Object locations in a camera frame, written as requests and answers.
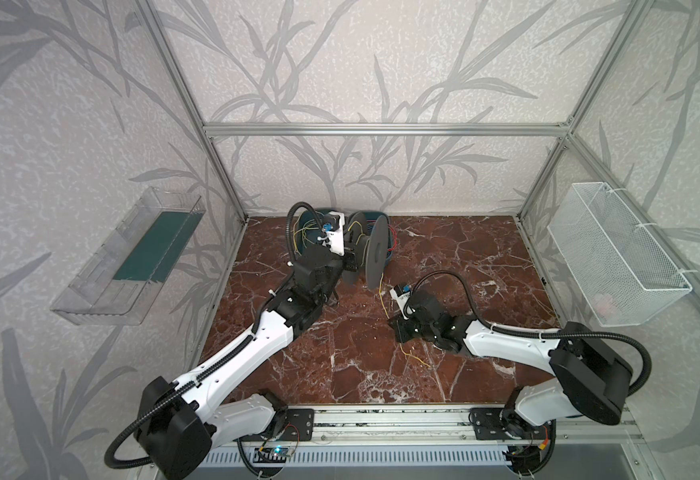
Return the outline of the grey perforated cable spool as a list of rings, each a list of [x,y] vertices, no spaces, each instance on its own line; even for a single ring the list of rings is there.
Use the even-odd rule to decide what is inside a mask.
[[[382,283],[385,260],[388,250],[388,221],[380,217],[370,235],[365,235],[363,226],[355,221],[349,223],[344,235],[345,243],[362,239],[365,241],[365,267],[360,273],[364,274],[367,288],[378,290]]]

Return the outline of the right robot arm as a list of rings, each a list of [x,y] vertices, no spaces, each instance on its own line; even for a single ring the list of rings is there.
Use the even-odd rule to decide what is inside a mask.
[[[502,413],[507,429],[580,416],[617,425],[627,399],[651,377],[651,353],[630,336],[593,331],[577,322],[561,329],[492,323],[481,316],[472,297],[467,299],[470,314],[452,315],[424,287],[433,276],[391,289],[399,312],[389,324],[397,342],[421,339],[446,353],[511,361],[550,376],[511,394]]]

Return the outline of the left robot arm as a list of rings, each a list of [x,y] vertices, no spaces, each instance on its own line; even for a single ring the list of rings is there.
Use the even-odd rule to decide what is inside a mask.
[[[292,214],[312,215],[319,236],[294,247]],[[184,479],[221,444],[267,430],[276,404],[262,394],[227,403],[228,395],[270,357],[322,316],[351,265],[351,242],[366,231],[358,215],[320,213],[300,201],[286,218],[291,272],[259,308],[251,327],[194,369],[169,382],[159,376],[142,393],[136,420],[104,453],[105,465],[126,470],[155,465],[167,479]]]

